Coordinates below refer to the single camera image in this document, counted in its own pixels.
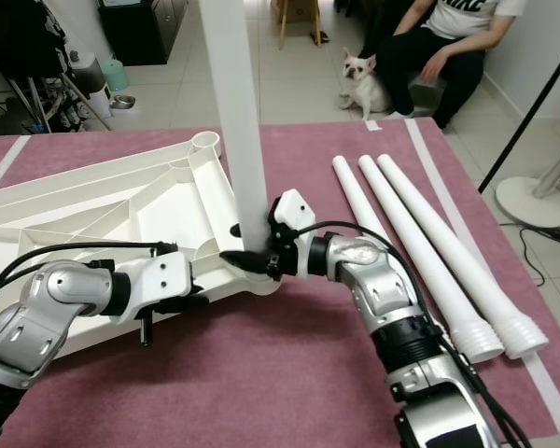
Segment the white plastic table top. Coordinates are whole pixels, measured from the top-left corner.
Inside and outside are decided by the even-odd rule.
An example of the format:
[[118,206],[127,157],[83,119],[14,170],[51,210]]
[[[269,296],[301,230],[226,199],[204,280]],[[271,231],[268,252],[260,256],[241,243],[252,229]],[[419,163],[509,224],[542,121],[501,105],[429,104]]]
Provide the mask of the white plastic table top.
[[0,272],[23,255],[32,263],[110,259],[119,269],[136,269],[147,252],[134,243],[165,242],[177,245],[209,300],[275,293],[276,280],[223,259],[245,247],[232,234],[239,201],[229,174],[242,163],[216,133],[201,132],[181,144],[2,188]]

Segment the white french bulldog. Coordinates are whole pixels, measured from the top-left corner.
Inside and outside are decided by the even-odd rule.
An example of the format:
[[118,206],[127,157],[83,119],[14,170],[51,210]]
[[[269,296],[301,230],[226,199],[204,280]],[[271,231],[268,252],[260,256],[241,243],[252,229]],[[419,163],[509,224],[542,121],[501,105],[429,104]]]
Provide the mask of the white french bulldog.
[[364,120],[369,120],[372,112],[391,112],[392,106],[383,82],[375,75],[374,57],[353,56],[348,48],[344,48],[343,52],[343,76],[351,81],[351,86],[339,93],[343,98],[339,108],[345,110],[357,105],[364,111]]

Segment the grey and white canister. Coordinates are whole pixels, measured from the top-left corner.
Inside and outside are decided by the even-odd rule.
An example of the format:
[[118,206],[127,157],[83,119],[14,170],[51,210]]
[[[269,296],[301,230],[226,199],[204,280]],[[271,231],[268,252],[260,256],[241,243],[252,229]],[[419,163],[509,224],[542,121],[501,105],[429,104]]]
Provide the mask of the grey and white canister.
[[112,117],[105,76],[96,55],[92,52],[70,50],[68,51],[68,64],[74,73],[75,84],[85,94],[88,103],[95,108],[96,114],[102,119]]

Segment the teal plastic cup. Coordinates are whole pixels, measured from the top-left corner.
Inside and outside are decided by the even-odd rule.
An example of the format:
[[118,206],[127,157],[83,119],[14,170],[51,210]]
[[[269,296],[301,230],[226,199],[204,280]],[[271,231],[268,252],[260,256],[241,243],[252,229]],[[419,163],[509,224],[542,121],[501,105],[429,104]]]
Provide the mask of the teal plastic cup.
[[101,72],[104,73],[105,84],[112,91],[125,90],[130,81],[125,69],[125,64],[118,60],[101,60]]

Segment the black cabinet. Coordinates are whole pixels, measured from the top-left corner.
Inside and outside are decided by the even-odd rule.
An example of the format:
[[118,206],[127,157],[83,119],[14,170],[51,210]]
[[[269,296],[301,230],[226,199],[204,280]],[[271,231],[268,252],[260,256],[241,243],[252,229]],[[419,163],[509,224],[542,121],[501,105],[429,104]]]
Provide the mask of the black cabinet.
[[164,65],[172,55],[189,0],[128,0],[97,12],[106,42],[123,65]]

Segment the wooden stool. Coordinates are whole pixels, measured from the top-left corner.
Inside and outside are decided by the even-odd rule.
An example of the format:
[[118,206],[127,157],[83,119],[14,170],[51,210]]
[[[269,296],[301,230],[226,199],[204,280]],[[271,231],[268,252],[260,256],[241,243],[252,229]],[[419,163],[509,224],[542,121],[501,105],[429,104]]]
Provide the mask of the wooden stool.
[[311,37],[315,46],[321,48],[330,42],[323,30],[321,8],[317,0],[271,0],[273,18],[277,25],[277,47],[283,49],[286,42],[287,26],[292,22],[310,21],[313,23]]

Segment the white floor fan stand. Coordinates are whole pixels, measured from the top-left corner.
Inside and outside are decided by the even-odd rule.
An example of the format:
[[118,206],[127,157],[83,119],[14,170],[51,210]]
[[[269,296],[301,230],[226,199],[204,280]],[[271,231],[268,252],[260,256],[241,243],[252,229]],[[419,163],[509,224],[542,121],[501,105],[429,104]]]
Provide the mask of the white floor fan stand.
[[531,228],[560,228],[560,159],[538,178],[510,176],[495,189],[495,201],[511,220]]

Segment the black patterned hanging cloth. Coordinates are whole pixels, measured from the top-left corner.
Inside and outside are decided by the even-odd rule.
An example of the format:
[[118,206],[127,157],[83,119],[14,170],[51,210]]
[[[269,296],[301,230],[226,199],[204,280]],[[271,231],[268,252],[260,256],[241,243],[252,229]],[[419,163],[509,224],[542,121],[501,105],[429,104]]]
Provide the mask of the black patterned hanging cloth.
[[42,0],[0,0],[0,74],[20,92],[27,78],[70,76],[66,34]]

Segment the seated person in black trousers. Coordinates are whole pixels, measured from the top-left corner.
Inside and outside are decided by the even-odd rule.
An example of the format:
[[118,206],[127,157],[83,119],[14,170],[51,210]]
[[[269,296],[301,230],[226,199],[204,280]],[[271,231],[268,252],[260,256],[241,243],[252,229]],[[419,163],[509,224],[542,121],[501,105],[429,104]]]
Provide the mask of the seated person in black trousers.
[[446,82],[432,118],[443,129],[477,90],[486,52],[505,37],[528,0],[413,0],[372,60],[390,99],[391,119],[410,119],[415,104],[408,74]]

